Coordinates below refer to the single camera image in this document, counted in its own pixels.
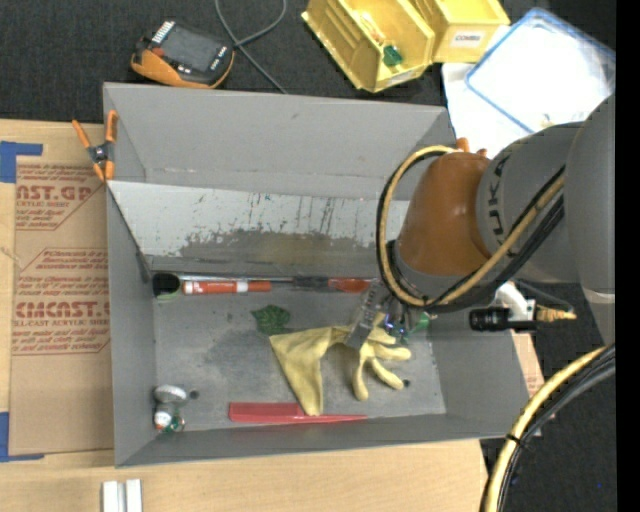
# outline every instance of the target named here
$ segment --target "gray metal box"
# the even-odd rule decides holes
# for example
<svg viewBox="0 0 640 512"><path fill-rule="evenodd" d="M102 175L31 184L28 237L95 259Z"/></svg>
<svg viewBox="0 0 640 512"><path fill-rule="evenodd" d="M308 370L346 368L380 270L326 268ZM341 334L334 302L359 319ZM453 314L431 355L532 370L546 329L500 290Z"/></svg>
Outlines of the gray metal box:
<svg viewBox="0 0 640 512"><path fill-rule="evenodd" d="M116 175L108 182L115 462L118 466L341 450L502 436L528 399L508 334L445 315L409 341L411 360L387 364L409 382L367 381L353 397L355 353L322 360L325 413L340 424L243 425L230 402L293 402L252 312L278 305L293 330L342 325L359 295L274 287L267 293L154 297L156 272L277 281L377 277L377 198L415 149L453 145L441 107L164 86L105 84L119 115ZM399 187L397 235L421 171ZM197 390L183 432L158 434L153 389Z"/></svg>

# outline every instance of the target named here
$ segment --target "black carpet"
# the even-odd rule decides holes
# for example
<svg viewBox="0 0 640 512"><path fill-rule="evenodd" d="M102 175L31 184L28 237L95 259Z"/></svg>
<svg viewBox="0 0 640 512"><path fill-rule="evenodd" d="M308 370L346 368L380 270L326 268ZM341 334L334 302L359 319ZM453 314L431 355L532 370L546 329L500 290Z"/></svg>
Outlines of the black carpet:
<svg viewBox="0 0 640 512"><path fill-rule="evenodd" d="M418 80L377 95L356 91L306 29L300 17L306 4L306 0L289 1L278 27L247 46L288 93L446 105L438 65ZM242 39L271 23L282 0L221 0L220 6ZM614 1L504 0L503 6L512 22L534 6L546 8L616 50ZM129 68L129 58L137 39L165 16L224 34L213 0L0 2L0 117L102 122L103 82L144 81ZM278 92L241 54L223 87ZM580 289L545 287L549 289L574 304L579 320L540 328L535 334L545 377L602 343ZM617 510L616 441L616 384L611 378L570 403L544 427L521 459L506 510ZM501 441L482 444L491 467ZM400 496L398 509L403 510Z"/></svg>

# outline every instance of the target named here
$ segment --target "black device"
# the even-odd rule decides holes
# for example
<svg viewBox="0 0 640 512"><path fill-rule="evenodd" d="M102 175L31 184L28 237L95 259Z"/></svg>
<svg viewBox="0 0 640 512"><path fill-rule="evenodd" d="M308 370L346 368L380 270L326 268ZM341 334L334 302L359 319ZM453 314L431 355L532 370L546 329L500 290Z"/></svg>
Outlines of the black device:
<svg viewBox="0 0 640 512"><path fill-rule="evenodd" d="M234 53L233 46L223 38L167 19L140 38L131 67L166 85L213 89L229 74Z"/></svg>

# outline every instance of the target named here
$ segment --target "yellow box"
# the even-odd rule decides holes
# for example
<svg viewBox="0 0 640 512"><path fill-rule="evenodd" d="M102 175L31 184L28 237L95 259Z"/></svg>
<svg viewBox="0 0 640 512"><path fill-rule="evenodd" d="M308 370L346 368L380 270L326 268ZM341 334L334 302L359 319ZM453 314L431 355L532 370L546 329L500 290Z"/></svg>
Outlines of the yellow box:
<svg viewBox="0 0 640 512"><path fill-rule="evenodd" d="M302 18L358 89L387 89L433 63L435 34L409 0L310 0Z"/></svg>
<svg viewBox="0 0 640 512"><path fill-rule="evenodd" d="M511 20L498 0L410 0L436 34L433 62L477 62Z"/></svg>

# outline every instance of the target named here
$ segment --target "blue tape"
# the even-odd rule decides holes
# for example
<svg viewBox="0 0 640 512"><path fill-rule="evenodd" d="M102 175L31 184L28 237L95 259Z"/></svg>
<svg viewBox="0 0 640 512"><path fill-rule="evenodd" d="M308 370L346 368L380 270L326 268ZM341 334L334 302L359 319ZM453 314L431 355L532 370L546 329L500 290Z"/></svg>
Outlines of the blue tape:
<svg viewBox="0 0 640 512"><path fill-rule="evenodd" d="M0 141L0 182L16 182L16 157L18 155L40 156L42 144Z"/></svg>
<svg viewBox="0 0 640 512"><path fill-rule="evenodd" d="M9 457L9 413L0 412L0 462L11 462L13 460L35 460L41 459L44 455L18 455Z"/></svg>

